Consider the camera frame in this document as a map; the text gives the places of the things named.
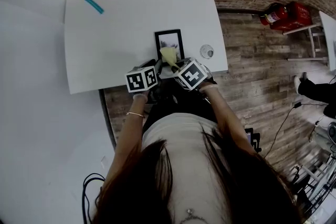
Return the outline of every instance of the black picture frame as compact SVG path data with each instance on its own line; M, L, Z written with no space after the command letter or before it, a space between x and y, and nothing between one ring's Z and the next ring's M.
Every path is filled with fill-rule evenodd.
M177 39L178 39L178 43L179 43L181 60L184 59L184 50L183 50L181 30L180 29L174 29L174 30L166 30L166 31L155 32L155 43L156 43L156 49L158 51L158 53L157 53L158 60L162 59L162 55L160 53L161 46L160 46L160 38L159 38L159 36L168 35L168 34L177 34ZM163 62L162 65L163 66L168 66L168 63L167 62Z

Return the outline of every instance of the hand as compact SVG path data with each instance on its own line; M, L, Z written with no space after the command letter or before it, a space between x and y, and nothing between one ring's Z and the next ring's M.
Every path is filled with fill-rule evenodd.
M205 80L205 81L202 81L200 85L198 85L198 88L200 89L200 88L203 88L205 86L212 85L212 84L214 84L214 83Z
M136 100L136 99L144 99L144 100L145 100L145 103L147 103L149 92L150 92L149 90L148 90L148 91L144 91L144 92L135 92L135 93L133 94L133 100Z

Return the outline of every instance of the blue marker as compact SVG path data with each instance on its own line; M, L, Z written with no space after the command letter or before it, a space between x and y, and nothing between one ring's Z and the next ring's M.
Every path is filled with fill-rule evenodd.
M92 7L94 7L100 14L103 14L104 10L93 0L85 0L89 3Z

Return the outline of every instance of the sneaker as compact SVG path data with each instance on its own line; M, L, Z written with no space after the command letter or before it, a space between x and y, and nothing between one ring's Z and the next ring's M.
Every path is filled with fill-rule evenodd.
M297 94L299 94L300 83L301 83L301 81L300 81L299 77L295 76L294 77L294 86L295 86L295 91L296 91Z

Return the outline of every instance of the black and white cube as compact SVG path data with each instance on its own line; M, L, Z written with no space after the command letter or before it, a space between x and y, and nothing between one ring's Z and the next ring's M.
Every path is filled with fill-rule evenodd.
M193 58L189 59L174 75L175 80L185 89L182 82L189 90L195 89L207 78L206 71Z
M157 85L155 68L139 67L133 68L125 74L128 92L147 91Z

